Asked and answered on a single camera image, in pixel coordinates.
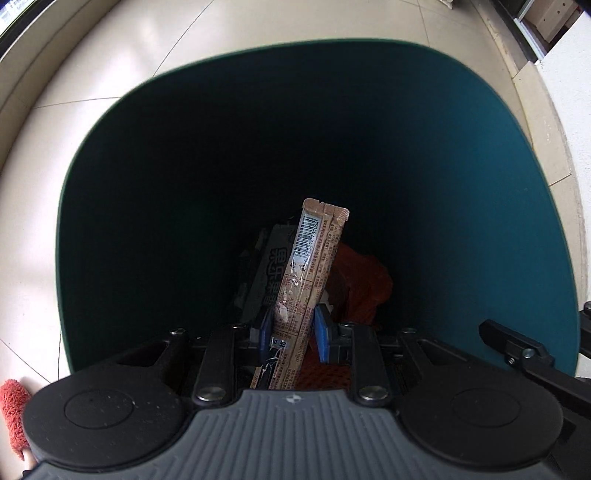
screw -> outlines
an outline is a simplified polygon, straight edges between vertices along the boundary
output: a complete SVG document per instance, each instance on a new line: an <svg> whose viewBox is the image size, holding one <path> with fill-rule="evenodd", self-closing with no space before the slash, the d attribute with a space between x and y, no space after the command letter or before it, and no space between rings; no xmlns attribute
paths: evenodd
<svg viewBox="0 0 591 480"><path fill-rule="evenodd" d="M222 387L203 387L197 392L197 398L203 401L219 401L226 396Z"/></svg>
<svg viewBox="0 0 591 480"><path fill-rule="evenodd" d="M388 396L388 390L379 385L369 385L359 389L359 396L369 401L383 400Z"/></svg>

teal trash bin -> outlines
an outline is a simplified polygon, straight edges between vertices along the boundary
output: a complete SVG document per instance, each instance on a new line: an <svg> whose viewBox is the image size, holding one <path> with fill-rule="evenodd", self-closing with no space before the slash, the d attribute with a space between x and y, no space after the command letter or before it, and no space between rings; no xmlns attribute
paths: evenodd
<svg viewBox="0 0 591 480"><path fill-rule="evenodd" d="M517 122L457 61L396 41L230 54L139 86L94 126L61 198L57 279L70 366L174 327L228 323L236 259L315 197L394 280L376 321L496 364L478 324L545 344L574 373L569 253Z"/></svg>

barcode number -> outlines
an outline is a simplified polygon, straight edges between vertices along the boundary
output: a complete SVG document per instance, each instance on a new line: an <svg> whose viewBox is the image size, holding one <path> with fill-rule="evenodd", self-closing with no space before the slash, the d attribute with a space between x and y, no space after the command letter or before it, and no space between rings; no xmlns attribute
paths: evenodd
<svg viewBox="0 0 591 480"><path fill-rule="evenodd" d="M294 259L307 261L312 252L320 220L304 214L294 243Z"/></svg>

white wall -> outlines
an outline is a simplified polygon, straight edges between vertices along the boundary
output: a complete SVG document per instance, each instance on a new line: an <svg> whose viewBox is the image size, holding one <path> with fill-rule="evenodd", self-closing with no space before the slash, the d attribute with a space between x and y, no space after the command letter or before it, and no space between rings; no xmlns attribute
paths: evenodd
<svg viewBox="0 0 591 480"><path fill-rule="evenodd" d="M583 14L538 64L560 117L579 183L591 260L591 17ZM587 265L588 278L591 271ZM591 300L591 281L587 287ZM578 375L591 377L591 361L579 361Z"/></svg>

tiled floor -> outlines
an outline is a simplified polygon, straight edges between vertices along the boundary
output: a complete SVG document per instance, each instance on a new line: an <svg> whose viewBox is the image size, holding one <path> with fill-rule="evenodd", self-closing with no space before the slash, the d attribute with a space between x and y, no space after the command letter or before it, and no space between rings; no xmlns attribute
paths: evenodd
<svg viewBox="0 0 591 480"><path fill-rule="evenodd" d="M77 147L118 97L155 74L264 44L397 38L481 75L522 125L512 79L470 0L122 0L79 44L27 119L0 176L0 379L36 390L68 373L60 342L55 237ZM21 466L0 428L0 478Z"/></svg>

